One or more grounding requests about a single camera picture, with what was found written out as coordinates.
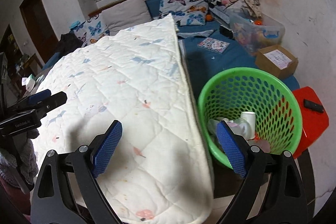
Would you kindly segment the grey knitted gloved hand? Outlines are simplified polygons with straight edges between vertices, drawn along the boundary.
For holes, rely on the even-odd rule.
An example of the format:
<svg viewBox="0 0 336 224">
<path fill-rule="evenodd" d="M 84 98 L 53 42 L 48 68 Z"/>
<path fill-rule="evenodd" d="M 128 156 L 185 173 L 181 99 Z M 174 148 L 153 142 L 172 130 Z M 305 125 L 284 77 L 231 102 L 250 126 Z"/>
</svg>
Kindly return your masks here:
<svg viewBox="0 0 336 224">
<path fill-rule="evenodd" d="M 34 178 L 38 174 L 37 159 L 31 139 L 27 139 L 18 153 L 10 152 L 9 149 L 1 147 L 1 178 L 13 187 L 19 188 L 19 183 L 13 170 L 16 169 L 18 175 L 22 175 L 22 180 L 29 185 L 34 184 Z"/>
</svg>

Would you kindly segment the maroon sleeved forearm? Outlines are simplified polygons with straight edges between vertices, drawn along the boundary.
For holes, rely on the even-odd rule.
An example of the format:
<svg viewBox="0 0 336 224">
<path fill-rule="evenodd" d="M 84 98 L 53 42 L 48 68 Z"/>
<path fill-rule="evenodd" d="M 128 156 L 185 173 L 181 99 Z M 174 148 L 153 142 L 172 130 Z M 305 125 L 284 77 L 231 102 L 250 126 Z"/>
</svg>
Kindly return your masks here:
<svg viewBox="0 0 336 224">
<path fill-rule="evenodd" d="M 15 188 L 1 178 L 1 184 L 4 187 L 11 202 L 25 215 L 31 214 L 30 194 L 24 194 L 20 188 Z"/>
</svg>

